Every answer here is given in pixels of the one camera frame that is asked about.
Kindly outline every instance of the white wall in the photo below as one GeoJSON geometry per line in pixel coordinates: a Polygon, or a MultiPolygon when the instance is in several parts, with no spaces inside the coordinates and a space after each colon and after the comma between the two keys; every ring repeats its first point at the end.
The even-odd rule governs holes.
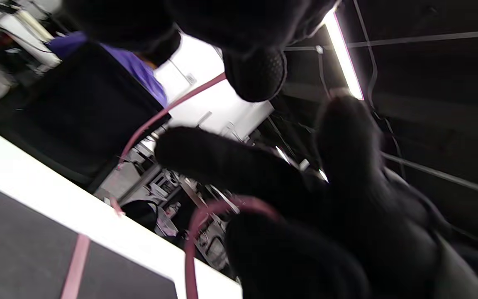
{"type": "MultiPolygon", "coordinates": [[[[178,52],[171,62],[156,71],[156,78],[162,83],[169,97],[168,102],[172,102],[222,72],[224,65],[214,47],[183,34],[178,52]],[[195,83],[190,85],[184,76],[191,76],[195,83]]],[[[249,103],[242,100],[225,80],[171,110],[170,124],[195,126],[206,113],[211,112],[201,128],[244,138],[272,111],[273,107],[268,102],[249,103]]]]}

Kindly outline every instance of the person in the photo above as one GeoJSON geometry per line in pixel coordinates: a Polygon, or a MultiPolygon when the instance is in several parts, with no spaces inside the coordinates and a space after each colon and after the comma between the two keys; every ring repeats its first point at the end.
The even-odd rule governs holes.
{"type": "MultiPolygon", "coordinates": [[[[84,32],[73,32],[56,37],[47,45],[60,59],[66,59],[88,40],[84,32]]],[[[162,66],[180,47],[180,34],[174,32],[164,39],[152,51],[132,53],[101,44],[141,85],[163,106],[167,106],[167,97],[162,85],[154,77],[154,70],[162,66]]]]}

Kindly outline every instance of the office equipment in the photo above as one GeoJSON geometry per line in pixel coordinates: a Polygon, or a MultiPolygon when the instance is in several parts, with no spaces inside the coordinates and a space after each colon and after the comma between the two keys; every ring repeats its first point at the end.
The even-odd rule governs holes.
{"type": "Polygon", "coordinates": [[[87,43],[25,97],[0,103],[0,135],[93,193],[132,134],[161,109],[106,50],[87,43]]]}

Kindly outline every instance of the bottle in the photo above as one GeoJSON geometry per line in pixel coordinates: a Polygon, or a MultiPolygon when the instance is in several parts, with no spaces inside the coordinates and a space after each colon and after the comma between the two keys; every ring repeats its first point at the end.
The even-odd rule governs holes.
{"type": "Polygon", "coordinates": [[[169,207],[167,207],[167,210],[165,210],[165,216],[167,216],[167,218],[169,219],[173,218],[181,206],[182,204],[179,202],[175,202],[174,204],[171,204],[169,207]]]}

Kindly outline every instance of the glove finger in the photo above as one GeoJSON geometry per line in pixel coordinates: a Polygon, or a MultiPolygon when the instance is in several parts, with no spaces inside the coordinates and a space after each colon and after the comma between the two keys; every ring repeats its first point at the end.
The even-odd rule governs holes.
{"type": "Polygon", "coordinates": [[[175,127],[162,134],[154,149],[165,168],[237,194],[251,195],[283,216],[309,221],[311,209],[296,208],[298,199],[311,196],[298,169],[264,151],[192,127],[175,127]]]}
{"type": "Polygon", "coordinates": [[[281,51],[258,50],[249,57],[222,51],[226,79],[247,102],[270,100],[280,91],[287,76],[287,59],[281,51]]]}
{"type": "Polygon", "coordinates": [[[300,226],[241,213],[228,224],[224,245],[245,299],[368,297],[351,254],[300,226]]]}
{"type": "Polygon", "coordinates": [[[332,184],[366,186],[383,167],[380,131],[363,101],[335,97],[317,121],[317,155],[332,184]]]}

